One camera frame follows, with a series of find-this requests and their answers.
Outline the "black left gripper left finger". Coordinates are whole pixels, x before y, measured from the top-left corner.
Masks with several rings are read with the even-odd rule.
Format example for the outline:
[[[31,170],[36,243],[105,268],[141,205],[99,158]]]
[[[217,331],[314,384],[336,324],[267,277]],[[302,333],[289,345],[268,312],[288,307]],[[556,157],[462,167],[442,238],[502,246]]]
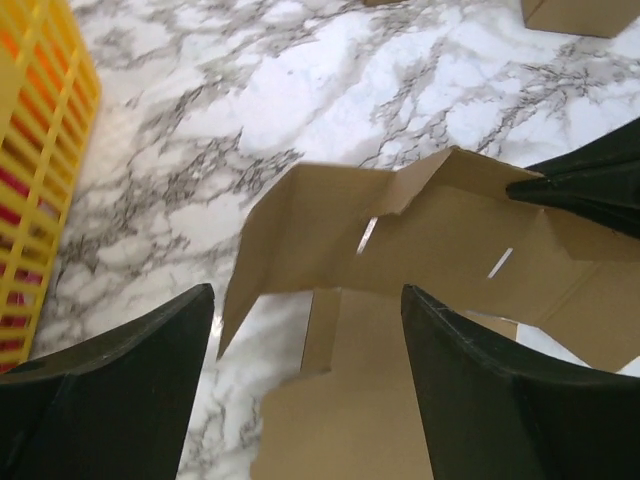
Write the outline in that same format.
[[[2,374],[2,478],[176,478],[214,302],[196,285]]]

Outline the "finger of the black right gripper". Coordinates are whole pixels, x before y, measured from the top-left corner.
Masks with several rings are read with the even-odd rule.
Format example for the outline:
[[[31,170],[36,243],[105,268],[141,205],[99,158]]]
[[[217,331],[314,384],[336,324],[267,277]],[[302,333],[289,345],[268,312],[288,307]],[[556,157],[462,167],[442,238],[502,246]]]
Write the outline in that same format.
[[[541,176],[509,184],[506,194],[510,199],[562,209],[639,237],[637,119],[528,170]]]

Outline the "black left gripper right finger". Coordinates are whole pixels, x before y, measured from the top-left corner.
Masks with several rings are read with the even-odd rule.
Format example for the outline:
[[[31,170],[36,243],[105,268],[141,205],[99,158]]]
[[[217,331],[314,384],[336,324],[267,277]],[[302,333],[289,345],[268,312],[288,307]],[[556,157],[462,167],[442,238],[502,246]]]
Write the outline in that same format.
[[[403,288],[405,343],[437,479],[635,479],[639,381],[520,345]]]

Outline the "brown cardboard box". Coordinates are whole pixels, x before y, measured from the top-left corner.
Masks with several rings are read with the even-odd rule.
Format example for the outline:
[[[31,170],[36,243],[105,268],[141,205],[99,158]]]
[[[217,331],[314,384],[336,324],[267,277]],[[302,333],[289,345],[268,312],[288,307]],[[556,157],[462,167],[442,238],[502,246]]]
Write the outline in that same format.
[[[539,353],[624,375],[639,356],[639,238],[507,196],[540,176],[447,149],[398,171],[301,163],[272,187],[241,232],[221,347],[259,297],[314,298],[301,376],[262,402],[253,478],[437,479],[407,285]]]

